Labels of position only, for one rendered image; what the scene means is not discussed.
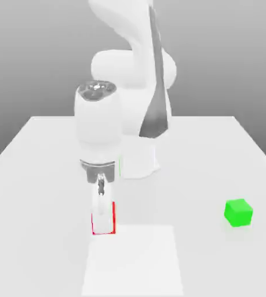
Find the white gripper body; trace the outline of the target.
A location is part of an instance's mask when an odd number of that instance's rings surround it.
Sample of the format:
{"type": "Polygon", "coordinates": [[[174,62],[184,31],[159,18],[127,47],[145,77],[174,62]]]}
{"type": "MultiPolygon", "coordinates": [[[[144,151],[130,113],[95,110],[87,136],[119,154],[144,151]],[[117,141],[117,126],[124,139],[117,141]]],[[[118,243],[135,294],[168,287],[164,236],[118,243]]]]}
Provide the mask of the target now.
{"type": "Polygon", "coordinates": [[[98,182],[92,191],[92,229],[94,233],[113,231],[112,199],[110,187],[98,182]]]}

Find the small red cube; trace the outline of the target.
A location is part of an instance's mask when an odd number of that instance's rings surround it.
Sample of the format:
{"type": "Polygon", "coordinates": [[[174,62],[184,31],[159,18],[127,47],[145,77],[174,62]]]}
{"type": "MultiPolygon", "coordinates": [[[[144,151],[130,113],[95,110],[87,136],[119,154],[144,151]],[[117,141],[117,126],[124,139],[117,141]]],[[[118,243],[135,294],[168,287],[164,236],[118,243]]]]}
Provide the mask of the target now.
{"type": "Polygon", "coordinates": [[[92,212],[91,215],[92,223],[92,234],[106,235],[116,233],[116,210],[115,202],[112,201],[108,209],[103,213],[99,214],[96,211],[92,212]]]}

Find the small green cube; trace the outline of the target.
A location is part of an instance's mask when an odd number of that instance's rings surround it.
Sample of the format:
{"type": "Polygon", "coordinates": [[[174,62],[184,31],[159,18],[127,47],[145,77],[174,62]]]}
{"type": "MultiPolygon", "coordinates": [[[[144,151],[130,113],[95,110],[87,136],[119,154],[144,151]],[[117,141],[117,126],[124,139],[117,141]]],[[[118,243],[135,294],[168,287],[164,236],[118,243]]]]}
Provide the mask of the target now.
{"type": "Polygon", "coordinates": [[[248,226],[251,224],[253,208],[245,199],[227,200],[224,217],[232,227],[248,226]]]}

